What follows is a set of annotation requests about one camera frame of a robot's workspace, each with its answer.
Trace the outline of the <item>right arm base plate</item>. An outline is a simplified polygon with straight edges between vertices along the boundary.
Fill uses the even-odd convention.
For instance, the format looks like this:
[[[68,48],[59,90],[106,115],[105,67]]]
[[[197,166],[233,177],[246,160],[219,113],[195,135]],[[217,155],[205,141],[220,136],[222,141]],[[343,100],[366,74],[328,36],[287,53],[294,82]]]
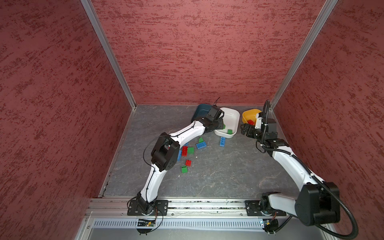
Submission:
[[[285,217],[286,212],[280,210],[268,210],[263,212],[259,200],[246,200],[245,210],[248,217]]]

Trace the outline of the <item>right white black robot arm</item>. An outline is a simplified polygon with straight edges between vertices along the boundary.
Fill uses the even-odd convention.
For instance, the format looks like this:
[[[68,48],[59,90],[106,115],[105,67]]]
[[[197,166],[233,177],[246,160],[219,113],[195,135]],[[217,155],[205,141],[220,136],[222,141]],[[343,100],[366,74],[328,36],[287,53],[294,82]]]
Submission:
[[[277,211],[297,218],[305,226],[315,226],[323,232],[344,240],[353,240],[359,234],[359,227],[352,212],[340,199],[340,190],[332,182],[325,182],[316,175],[293,152],[289,144],[278,138],[277,133],[269,133],[266,127],[260,129],[248,123],[241,125],[241,133],[257,141],[262,153],[267,153],[277,161],[296,183],[300,193],[297,198],[277,192],[264,193],[259,202],[259,211],[272,216]],[[343,210],[350,219],[352,230],[342,235],[327,229],[325,224],[338,223]]]

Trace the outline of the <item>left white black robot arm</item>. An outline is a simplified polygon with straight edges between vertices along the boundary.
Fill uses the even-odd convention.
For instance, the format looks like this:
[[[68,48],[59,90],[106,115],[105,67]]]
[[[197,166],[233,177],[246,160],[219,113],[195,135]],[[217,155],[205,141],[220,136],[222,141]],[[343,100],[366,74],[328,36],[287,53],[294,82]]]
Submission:
[[[205,133],[222,130],[224,115],[223,110],[212,105],[206,115],[196,117],[187,127],[172,134],[162,133],[156,138],[151,152],[151,162],[147,163],[151,171],[143,189],[136,197],[145,215],[149,215],[155,208],[159,187],[167,171],[176,164],[181,147]]]

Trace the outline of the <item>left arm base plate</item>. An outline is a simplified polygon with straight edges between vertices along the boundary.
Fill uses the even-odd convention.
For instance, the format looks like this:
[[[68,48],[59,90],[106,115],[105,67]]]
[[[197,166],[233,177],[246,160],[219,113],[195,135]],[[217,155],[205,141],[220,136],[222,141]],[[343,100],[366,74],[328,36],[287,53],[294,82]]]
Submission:
[[[140,205],[138,200],[131,200],[128,204],[128,216],[166,216],[168,211],[168,200],[155,200],[150,204]]]

